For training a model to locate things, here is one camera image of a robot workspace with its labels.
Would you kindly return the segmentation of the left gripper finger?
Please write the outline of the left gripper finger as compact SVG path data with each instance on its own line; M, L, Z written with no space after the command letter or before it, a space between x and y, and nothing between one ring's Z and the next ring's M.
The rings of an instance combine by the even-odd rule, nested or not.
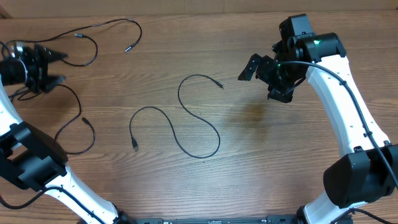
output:
M43 91L48 93L52 91L58 84L63 83L66 80L64 75L49 75L44 82Z
M65 53L57 52L57 51L50 50L50 49L47 49L45 51L44 55L48 62L56 62L56 61L63 60L68 57L68 55Z

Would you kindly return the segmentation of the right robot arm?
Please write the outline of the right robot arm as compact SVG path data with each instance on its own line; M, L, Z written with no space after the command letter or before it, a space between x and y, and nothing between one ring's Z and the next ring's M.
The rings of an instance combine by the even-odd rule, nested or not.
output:
M239 75L260 79L270 99L290 103L304 81L329 117L340 158L323 173L323 193L294 215L268 215L267 223L351 223L356 212L397 188L397 146L376 124L351 74L346 50L331 32L316 34L305 14L280 23L274 57L254 54Z

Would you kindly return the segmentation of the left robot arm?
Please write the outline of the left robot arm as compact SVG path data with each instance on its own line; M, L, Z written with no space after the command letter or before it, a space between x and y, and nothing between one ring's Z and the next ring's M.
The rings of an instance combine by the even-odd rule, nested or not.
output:
M49 75L48 65L64 58L66 54L36 44L18 46L1 61L1 177L22 190L57 199L83 223L133 223L74 174L61 145L24 121L4 89L23 84L34 93L48 93L65 79Z

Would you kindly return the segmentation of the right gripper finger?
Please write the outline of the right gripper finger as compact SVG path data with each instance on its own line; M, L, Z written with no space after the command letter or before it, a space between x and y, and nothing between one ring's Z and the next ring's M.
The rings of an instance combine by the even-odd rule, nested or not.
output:
M238 76L238 80L240 81L250 81L254 72L257 70L258 65L260 64L262 57L258 54L254 54L250 57L247 65L244 70Z
M268 95L267 99L272 99L276 100L282 103L290 103L293 98L293 91L290 91L288 93L279 93L276 89L272 89Z

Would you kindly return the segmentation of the black cable silver plugs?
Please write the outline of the black cable silver plugs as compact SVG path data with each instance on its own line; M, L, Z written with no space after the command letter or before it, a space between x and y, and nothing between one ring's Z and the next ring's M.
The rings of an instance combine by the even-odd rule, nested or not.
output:
M54 36L54 37L51 37L51 38L49 38L49 39L44 39L44 40L22 40L22 39L9 40L9 41L7 41L7 42L5 43L5 45L6 45L5 47L8 47L8 45L9 45L10 43L16 44L17 42L30 43L30 44L38 44L38 43L50 42L50 41L53 41L53 40L57 40L57 39L63 37L64 35L67 35L67 34L70 34L70 33L74 33L74 36L77 37L77 38L89 39L90 41L92 41L92 43L94 43L94 45L95 45L95 50L96 50L96 52L95 52L93 58L92 58L90 61L88 61L88 62L86 62L86 63L83 63L83 64L70 63L70 62L67 62L67 61L64 60L64 59L60 59L60 61L63 62L63 63L65 63L65 64L67 64L67 65L69 65L69 66L73 66L73 67L86 67L86 66L90 65L91 63L93 63L93 62L96 60L96 58L97 58L97 56L98 56L98 44L97 44L97 42L96 42L94 39L92 39L91 37L89 37L89 36L87 36L87 35L83 35L83 34L78 34L77 31L79 31L79 30L85 30L85 29L89 29L89 28L94 28L94 27L99 27L99 26L104 26L104 25L107 25L107 24L110 24L110 23L121 22L121 21L131 22L131 23L135 24L136 26L138 26L138 28L139 28L139 36L138 36L137 40L135 40L134 43L132 43L131 45L129 45L129 46L124 50L124 52L126 53L126 52L130 51L131 49L133 49L133 48L141 41L142 35L143 35L143 30L142 30L141 25L140 25L138 22L136 22L135 20L129 19L129 18L113 19L113 20L110 20L110 21L102 22L102 23L97 23L97 24L92 24L92 25L88 25L88 26L79 27L79 28L76 28L76 29L72 29L72 30L70 30L70 31L63 32L63 33L61 33L61 34L59 34L59 35L56 35L56 36Z

